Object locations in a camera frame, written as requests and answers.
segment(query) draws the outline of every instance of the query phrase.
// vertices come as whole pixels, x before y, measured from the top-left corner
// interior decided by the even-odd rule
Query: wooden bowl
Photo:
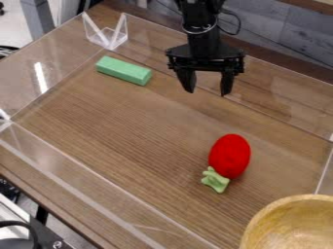
[[[252,218],[240,249],[333,249],[333,197],[290,196]]]

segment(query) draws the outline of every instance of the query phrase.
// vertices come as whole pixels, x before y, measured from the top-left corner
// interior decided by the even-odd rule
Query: bowl rim
[[[239,249],[247,249],[246,248],[246,242],[248,240],[248,233],[252,230],[254,226],[256,225],[258,221],[262,219],[262,217],[270,213],[274,209],[276,209],[278,207],[283,206],[287,203],[295,202],[295,201],[300,201],[300,200],[324,200],[329,202],[333,202],[333,196],[326,196],[326,195],[298,195],[298,196],[287,196],[283,198],[279,198],[278,200],[275,200],[272,203],[270,203],[252,217],[246,229],[244,229],[244,233],[242,236],[242,240],[240,240],[240,246]]]

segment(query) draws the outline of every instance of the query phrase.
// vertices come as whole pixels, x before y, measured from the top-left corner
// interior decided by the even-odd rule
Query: acrylic corner bracket
[[[101,30],[92,21],[86,13],[81,14],[85,36],[90,43],[97,44],[104,49],[112,51],[116,47],[127,41],[127,22],[125,14],[121,13],[119,23],[115,29],[104,27]]]

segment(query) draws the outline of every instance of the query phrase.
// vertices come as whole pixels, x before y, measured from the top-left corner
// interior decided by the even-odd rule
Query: green sponge
[[[100,73],[120,78],[139,86],[144,86],[151,79],[151,70],[129,64],[119,59],[104,56],[96,63]]]
[[[227,184],[230,182],[230,180],[224,177],[222,177],[220,175],[218,175],[218,173],[213,171],[212,167],[208,167],[208,170],[203,172],[203,175],[205,176],[201,179],[201,183],[209,187],[213,188],[213,190],[222,194]]]

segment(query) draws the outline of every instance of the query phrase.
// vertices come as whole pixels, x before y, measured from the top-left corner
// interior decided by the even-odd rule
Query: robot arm
[[[181,28],[187,44],[165,50],[168,69],[172,69],[183,88],[193,92],[195,71],[222,74],[220,95],[231,92],[234,76],[243,73],[244,52],[219,40],[218,14],[224,0],[173,0],[183,14]]]

